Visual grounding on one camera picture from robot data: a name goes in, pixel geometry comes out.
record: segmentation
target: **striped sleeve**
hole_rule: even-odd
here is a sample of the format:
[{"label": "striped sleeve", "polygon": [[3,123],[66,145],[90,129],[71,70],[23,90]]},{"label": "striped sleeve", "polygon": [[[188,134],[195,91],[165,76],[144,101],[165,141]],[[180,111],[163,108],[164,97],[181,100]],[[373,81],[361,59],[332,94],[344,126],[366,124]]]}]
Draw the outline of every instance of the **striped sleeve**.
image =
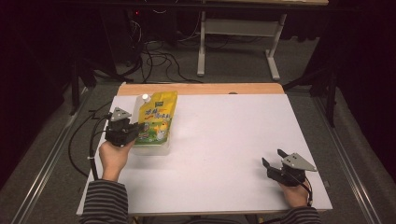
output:
[{"label": "striped sleeve", "polygon": [[317,209],[313,207],[297,207],[280,220],[281,224],[319,224],[321,223]]},{"label": "striped sleeve", "polygon": [[80,223],[128,223],[125,186],[107,180],[90,182]]}]

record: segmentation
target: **wrist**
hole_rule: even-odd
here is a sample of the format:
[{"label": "wrist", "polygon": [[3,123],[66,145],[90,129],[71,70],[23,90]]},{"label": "wrist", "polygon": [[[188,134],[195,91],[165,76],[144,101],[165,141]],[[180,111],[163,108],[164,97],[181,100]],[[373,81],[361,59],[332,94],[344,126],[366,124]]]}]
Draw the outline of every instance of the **wrist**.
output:
[{"label": "wrist", "polygon": [[292,208],[297,208],[297,207],[307,207],[308,202],[305,201],[300,201],[300,202],[290,202],[290,206]]},{"label": "wrist", "polygon": [[118,182],[120,177],[120,171],[118,170],[104,170],[102,179]]}]

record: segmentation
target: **wire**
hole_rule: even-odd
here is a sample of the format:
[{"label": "wire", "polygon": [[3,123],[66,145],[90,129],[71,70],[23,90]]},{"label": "wire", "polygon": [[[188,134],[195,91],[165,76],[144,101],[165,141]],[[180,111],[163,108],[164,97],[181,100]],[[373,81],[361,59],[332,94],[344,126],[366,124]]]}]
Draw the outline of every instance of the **wire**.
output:
[{"label": "wire", "polygon": [[264,222],[262,222],[262,223],[260,223],[260,224],[270,224],[270,223],[278,222],[278,221],[280,221],[280,220],[282,220],[282,218],[277,217],[277,218],[270,219],[270,220],[268,220],[268,221],[264,221]]},{"label": "wire", "polygon": [[180,42],[178,42],[178,43],[181,44],[181,45],[183,45],[183,46],[188,46],[188,47],[190,47],[190,46],[197,46],[197,45],[200,44],[200,41],[199,41],[199,40],[193,40],[193,39],[196,38],[197,36],[199,36],[199,35],[196,35],[196,36],[194,36],[194,37],[192,37],[192,38],[190,38],[190,39],[185,39],[185,40],[180,41]]},{"label": "wire", "polygon": [[95,136],[98,135],[99,133],[105,133],[105,132],[106,132],[106,131],[97,132],[97,133],[95,133]]},{"label": "wire", "polygon": [[[123,73],[123,74],[117,74],[117,73],[113,73],[112,71],[107,70],[106,68],[104,68],[104,67],[101,66],[100,64],[95,63],[95,62],[91,61],[90,59],[83,59],[83,60],[90,66],[90,68],[91,68],[92,71],[93,71],[93,74],[94,74],[96,77],[106,78],[106,79],[114,78],[114,79],[116,79],[116,80],[118,80],[118,81],[121,81],[121,82],[134,82],[134,79],[133,79],[133,78],[127,78],[126,76],[131,75],[133,72],[137,71],[137,69],[139,69],[139,67],[140,67],[141,64],[142,64],[142,63],[141,63],[142,60],[141,60],[141,58],[140,58],[140,56],[139,56],[139,57],[136,59],[136,62],[135,62],[134,67],[133,67],[132,69],[126,71],[126,72]],[[106,76],[103,76],[103,75],[100,75],[100,74],[96,73],[96,72],[95,72],[95,69],[96,69],[96,70],[102,71],[103,73],[106,74]]]},{"label": "wire", "polygon": [[72,152],[71,152],[71,150],[72,150],[72,142],[73,142],[73,139],[74,139],[74,137],[76,136],[77,132],[81,129],[81,127],[82,127],[89,119],[91,119],[92,117],[94,117],[95,113],[97,113],[97,112],[98,112],[99,110],[101,110],[103,107],[109,105],[111,102],[113,102],[113,101],[111,100],[111,101],[105,103],[104,105],[100,106],[100,107],[97,108],[96,110],[92,111],[92,114],[89,115],[86,119],[84,119],[80,125],[78,125],[78,127],[77,127],[76,130],[73,132],[73,134],[72,134],[72,136],[70,137],[70,140],[69,140],[69,144],[68,144],[68,147],[67,147],[67,154],[68,154],[69,160],[70,160],[72,166],[76,169],[76,171],[78,171],[78,172],[81,173],[82,175],[86,176],[87,178],[88,178],[88,175],[85,174],[83,171],[81,171],[81,169],[79,169],[79,168],[76,166],[76,164],[74,163],[74,161],[73,161]]},{"label": "wire", "polygon": [[152,41],[146,42],[146,44],[154,44],[154,43],[161,43],[161,45],[159,47],[157,47],[156,49],[150,49],[150,51],[155,51],[157,49],[161,49],[163,47],[164,41],[152,40]]},{"label": "wire", "polygon": [[134,220],[135,224],[140,224],[136,217],[132,217],[132,219]]},{"label": "wire", "polygon": [[144,71],[143,71],[143,66],[140,67],[140,71],[142,72],[142,78],[143,78],[143,80],[144,80],[144,79],[145,79],[145,73],[144,73]]},{"label": "wire", "polygon": [[193,39],[193,38],[195,38],[196,36],[199,35],[199,34],[198,34],[198,35],[195,35],[195,32],[197,32],[198,24],[199,24],[199,22],[200,22],[200,19],[201,19],[201,13],[198,12],[198,20],[197,20],[197,23],[195,24],[194,31],[192,31],[192,34],[191,34],[189,37],[187,37],[187,38],[185,38],[185,39],[180,39],[180,40],[178,40],[178,42],[183,42],[183,41],[185,41],[185,40]]},{"label": "wire", "polygon": [[228,44],[229,41],[230,41],[230,37],[227,36],[224,44],[222,44],[222,45],[220,45],[218,47],[210,47],[207,44],[205,44],[205,47],[207,47],[209,49],[221,49],[221,48],[224,48]]},{"label": "wire", "polygon": [[289,174],[288,172],[285,172],[286,175],[290,176],[291,178],[293,178],[297,183],[299,183],[299,185],[301,185],[304,189],[306,189],[306,191],[308,191],[308,203],[307,206],[312,206],[312,202],[313,202],[313,191],[312,191],[312,186],[311,183],[309,183],[309,180],[307,177],[305,177],[306,180],[308,180],[309,183],[309,189],[304,183],[302,183],[300,180],[298,180],[294,175]]},{"label": "wire", "polygon": [[157,11],[157,10],[152,10],[153,12],[155,12],[155,13],[159,13],[159,14],[162,14],[162,13],[165,13],[166,12],[166,10],[164,10],[164,11]]},{"label": "wire", "polygon": [[[148,47],[146,47],[146,50],[147,50],[147,52],[143,52],[143,53],[148,55],[148,59],[147,59],[146,63],[150,66],[150,71],[148,73],[148,76],[145,78],[144,83],[147,83],[149,75],[151,74],[152,67],[153,66],[163,65],[163,64],[165,64],[165,62],[169,62],[170,63],[170,64],[168,64],[168,66],[165,69],[165,74],[171,81],[174,81],[174,82],[204,83],[204,82],[196,80],[196,79],[190,79],[190,78],[186,78],[186,77],[182,76],[181,72],[180,72],[180,64],[177,62],[177,60],[176,60],[176,58],[175,58],[175,56],[173,54],[171,54],[171,53],[163,53],[163,52],[159,52],[159,51],[154,51],[154,53],[150,53],[149,50],[148,50]],[[168,76],[168,69],[172,65],[172,60],[169,59],[168,57],[170,57],[175,62],[175,64],[177,65],[177,74],[182,78],[182,80],[174,80],[174,79],[172,79],[172,78],[170,78]],[[163,58],[164,61],[159,63],[159,64],[153,64],[153,61],[152,61],[153,58]]]},{"label": "wire", "polygon": [[142,27],[136,21],[131,21],[131,22],[134,23],[134,32],[136,31],[136,26],[139,27],[139,39],[137,40],[137,42],[140,42],[140,39],[142,38]]},{"label": "wire", "polygon": [[90,141],[90,163],[91,163],[91,169],[92,169],[92,175],[93,175],[93,179],[97,180],[98,178],[98,172],[96,170],[96,163],[95,163],[95,151],[93,150],[93,139],[94,137],[97,135],[96,133],[96,129],[98,128],[99,124],[104,120],[104,119],[108,119],[108,115],[104,115],[102,116],[98,121],[96,121],[95,126],[92,129],[92,134],[91,134],[91,141]]}]

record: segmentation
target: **black cable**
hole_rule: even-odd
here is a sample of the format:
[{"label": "black cable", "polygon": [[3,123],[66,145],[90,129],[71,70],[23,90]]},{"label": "black cable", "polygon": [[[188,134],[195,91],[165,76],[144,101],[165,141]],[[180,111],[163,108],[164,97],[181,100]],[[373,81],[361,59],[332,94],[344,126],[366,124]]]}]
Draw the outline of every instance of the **black cable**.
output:
[{"label": "black cable", "polygon": [[207,44],[205,44],[205,47],[207,47],[209,49],[221,49],[221,48],[224,48],[228,44],[229,41],[230,41],[230,37],[227,36],[227,38],[225,39],[225,43],[224,44],[222,44],[222,45],[220,45],[218,47],[210,47]]},{"label": "black cable", "polygon": [[96,121],[95,126],[92,129],[92,134],[91,134],[91,141],[90,141],[90,163],[91,163],[91,169],[92,169],[92,175],[93,175],[93,179],[97,180],[99,179],[98,177],[98,172],[96,170],[96,163],[95,163],[95,151],[93,150],[93,139],[96,136],[96,129],[99,126],[100,122],[102,122],[104,119],[108,119],[108,115],[104,115],[102,116],[98,121]]},{"label": "black cable", "polygon": [[135,71],[137,71],[137,70],[142,66],[142,64],[143,64],[142,57],[139,56],[139,57],[137,58],[136,63],[134,64],[134,67],[133,67],[132,69],[130,69],[130,70],[128,70],[128,71],[122,73],[122,74],[113,74],[113,73],[110,72],[110,71],[102,71],[102,72],[104,72],[104,73],[106,74],[105,76],[103,76],[103,75],[101,75],[101,74],[98,74],[98,73],[97,73],[96,71],[94,71],[94,70],[92,70],[92,71],[93,71],[93,74],[94,74],[96,77],[99,77],[99,78],[102,78],[102,79],[116,79],[116,80],[118,80],[118,81],[133,82],[134,80],[133,80],[132,78],[127,78],[126,76],[129,76],[129,75],[131,75],[132,73],[134,73]]},{"label": "black cable", "polygon": [[165,55],[160,55],[160,54],[157,54],[157,55],[151,54],[151,59],[154,59],[154,58],[162,58],[163,61],[161,63],[151,64],[151,63],[149,63],[149,59],[146,59],[146,64],[151,65],[151,66],[161,66],[161,65],[165,64],[167,61],[170,61]]},{"label": "black cable", "polygon": [[[104,77],[104,76],[102,76],[102,75],[100,75],[100,74],[97,74],[97,73],[95,72],[95,70],[97,69],[97,70],[102,71],[102,72],[105,73],[106,75],[115,78],[115,79],[118,80],[118,81],[122,81],[122,82],[134,82],[134,80],[133,80],[132,78],[127,78],[127,77],[124,77],[124,76],[120,76],[120,75],[117,74],[117,73],[113,73],[112,71],[107,70],[106,68],[104,68],[104,67],[103,67],[102,65],[100,65],[99,63],[96,63],[96,62],[94,62],[94,61],[92,61],[92,60],[90,60],[90,59],[84,58],[84,59],[82,59],[82,60],[91,68],[93,74],[94,74],[96,77]],[[127,72],[124,73],[124,74],[132,73],[132,72],[134,72],[134,69],[135,69],[135,67],[132,68],[131,70],[127,71]]]},{"label": "black cable", "polygon": [[167,77],[169,80],[173,81],[173,82],[181,82],[181,81],[179,81],[179,80],[175,80],[175,79],[172,79],[172,78],[169,77],[168,69],[171,67],[172,61],[171,61],[170,59],[168,59],[168,57],[166,57],[166,55],[161,54],[161,53],[159,52],[159,54],[155,54],[155,55],[152,56],[152,57],[153,57],[153,58],[163,58],[163,59],[164,59],[162,63],[155,64],[154,66],[160,66],[160,65],[165,64],[166,62],[169,62],[169,64],[166,66],[166,69],[165,69],[165,75],[166,75],[166,77]]},{"label": "black cable", "polygon": [[148,54],[148,58],[150,59],[151,66],[149,67],[148,76],[145,79],[143,79],[143,82],[142,82],[143,84],[147,84],[148,83],[148,79],[151,76],[151,71],[152,71],[152,58],[151,58],[151,55],[150,55],[149,50],[148,50],[148,44],[146,44],[146,52]]},{"label": "black cable", "polygon": [[[303,188],[306,190],[306,191],[308,191],[308,203],[307,203],[307,206],[312,206],[312,202],[313,202],[313,190],[312,190],[312,186],[311,186],[311,183],[309,182],[309,180],[308,180],[308,178],[306,177],[305,179],[306,179],[306,181],[308,182],[308,184],[309,184],[309,188],[304,184],[304,183],[302,183],[300,180],[298,180],[294,175],[291,175],[291,174],[289,174],[289,173],[287,173],[287,172],[285,172],[285,174],[286,175],[288,175],[288,176],[290,176],[291,178],[293,178],[295,181],[297,181],[297,183],[299,183],[299,185],[301,185],[301,186],[303,186]],[[273,219],[270,219],[270,220],[268,220],[268,221],[264,221],[263,223],[261,223],[261,224],[270,224],[270,223],[274,223],[274,222],[278,222],[278,221],[280,221],[282,218],[280,218],[280,217],[277,217],[277,218],[273,218]]]},{"label": "black cable", "polygon": [[82,121],[82,123],[81,123],[80,125],[78,125],[78,127],[77,127],[76,130],[73,132],[73,134],[72,134],[72,136],[70,137],[70,140],[69,140],[69,144],[68,144],[68,147],[67,147],[67,153],[68,153],[68,156],[69,156],[69,160],[70,160],[70,162],[72,163],[72,166],[73,166],[79,173],[81,173],[82,175],[86,176],[87,178],[88,178],[88,175],[85,174],[83,171],[81,171],[81,170],[76,166],[76,164],[73,162],[72,153],[71,153],[72,142],[73,142],[73,139],[74,139],[74,137],[76,136],[77,132],[81,129],[81,127],[82,127],[89,119],[91,119],[91,118],[95,115],[95,113],[97,113],[99,110],[101,110],[101,109],[102,109],[103,107],[105,107],[106,105],[109,105],[111,102],[112,102],[112,100],[109,101],[109,102],[107,102],[107,103],[105,103],[104,105],[100,106],[99,108],[97,108],[96,110],[94,110],[94,111],[92,112],[91,115],[89,115],[86,119],[84,119],[84,121]]},{"label": "black cable", "polygon": [[188,40],[183,40],[183,41],[180,41],[178,43],[181,44],[181,45],[184,45],[184,46],[188,46],[188,47],[199,45],[201,42],[199,40],[194,40],[194,38],[191,38],[191,39],[188,39]]},{"label": "black cable", "polygon": [[135,224],[140,224],[136,217],[132,217],[132,219],[134,220]]},{"label": "black cable", "polygon": [[180,73],[180,64],[178,64],[178,62],[177,62],[175,56],[174,56],[173,54],[170,54],[170,53],[165,53],[165,55],[169,55],[169,56],[171,56],[171,57],[173,58],[173,60],[174,60],[175,63],[177,64],[177,73],[178,73],[178,75],[179,75],[181,78],[183,78],[184,80],[186,80],[186,81],[188,81],[188,82],[204,83],[204,82],[199,81],[199,80],[189,79],[189,78],[183,77],[183,76],[181,75],[181,73]]},{"label": "black cable", "polygon": [[189,40],[189,39],[195,38],[196,36],[201,35],[201,34],[195,35],[195,33],[196,33],[197,30],[198,30],[198,26],[199,26],[200,23],[201,23],[201,12],[198,12],[197,22],[195,23],[195,28],[194,28],[194,30],[192,31],[191,35],[189,35],[189,37],[187,37],[187,38],[179,39],[177,42],[181,43],[181,42],[183,42],[183,41],[186,41],[186,40]]},{"label": "black cable", "polygon": [[150,50],[150,51],[155,51],[155,50],[161,49],[161,48],[163,47],[164,41],[156,41],[156,40],[153,40],[153,41],[149,41],[149,42],[147,43],[147,45],[148,45],[148,44],[153,44],[153,43],[158,43],[158,42],[161,43],[161,45],[160,45],[159,47],[157,47],[157,48],[155,48],[155,49],[149,49],[149,46],[148,46],[148,50]]},{"label": "black cable", "polygon": [[96,135],[98,135],[99,133],[105,133],[106,131],[100,131],[100,132],[97,132],[97,133],[95,133],[95,135],[94,136],[96,136]]},{"label": "black cable", "polygon": [[291,178],[293,178],[297,183],[299,183],[299,185],[303,186],[303,188],[306,191],[308,191],[308,203],[307,203],[307,206],[309,206],[309,207],[312,206],[313,192],[312,192],[312,187],[311,187],[311,184],[309,183],[309,180],[308,180],[308,183],[309,183],[309,186],[310,186],[311,189],[309,189],[304,183],[302,183],[300,180],[298,180],[294,175],[291,175],[291,174],[289,174],[287,172],[285,172],[285,174],[290,176]]},{"label": "black cable", "polygon": [[145,79],[145,73],[144,73],[144,71],[143,71],[143,65],[140,67],[140,71],[142,72],[142,78],[143,78],[143,80]]},{"label": "black cable", "polygon": [[270,224],[270,223],[278,222],[280,220],[282,220],[282,218],[281,217],[277,217],[277,218],[270,219],[268,221],[264,221],[264,222],[262,222],[260,224]]}]

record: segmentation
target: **metal rail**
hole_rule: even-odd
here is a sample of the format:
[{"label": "metal rail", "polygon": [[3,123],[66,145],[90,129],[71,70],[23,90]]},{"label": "metal rail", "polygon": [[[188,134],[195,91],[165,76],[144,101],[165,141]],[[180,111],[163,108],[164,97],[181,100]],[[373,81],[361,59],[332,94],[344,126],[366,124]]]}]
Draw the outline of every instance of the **metal rail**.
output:
[{"label": "metal rail", "polygon": [[321,115],[323,122],[326,124],[330,136],[332,137],[332,140],[335,143],[336,153],[338,155],[338,159],[341,162],[341,167],[343,168],[346,174],[346,179],[348,180],[349,185],[352,188],[353,193],[355,194],[356,200],[358,201],[359,206],[361,207],[361,211],[363,212],[367,223],[370,224],[382,223],[381,220],[379,219],[378,213],[375,211],[375,208],[370,200],[369,195],[367,194],[366,187],[364,187],[364,185],[362,184],[361,179],[356,173],[355,168],[353,167],[352,162],[350,161],[347,155],[346,149],[341,143],[337,131],[329,124],[329,122],[326,119],[325,108],[323,103],[320,101],[320,98],[318,97],[314,98],[314,103],[317,109],[320,111],[319,114]]},{"label": "metal rail", "polygon": [[59,134],[54,146],[52,147],[51,152],[49,153],[46,161],[44,162],[40,172],[38,173],[37,177],[35,178],[35,182],[33,183],[32,187],[30,187],[29,192],[27,193],[25,199],[23,200],[20,209],[18,210],[15,217],[12,219],[12,224],[14,223],[26,223],[28,217],[33,211],[35,207],[35,203],[37,202],[38,198],[40,197],[41,192],[43,191],[44,187],[46,186],[48,180],[50,179],[50,175],[59,160],[62,154],[62,148],[64,144],[64,140],[69,137],[70,130],[78,117],[78,114],[81,108],[85,105],[88,98],[91,96],[92,91],[88,88],[84,88],[82,91],[82,102],[76,111],[76,113],[69,118],[66,122],[64,128],[62,129],[61,133]]}]

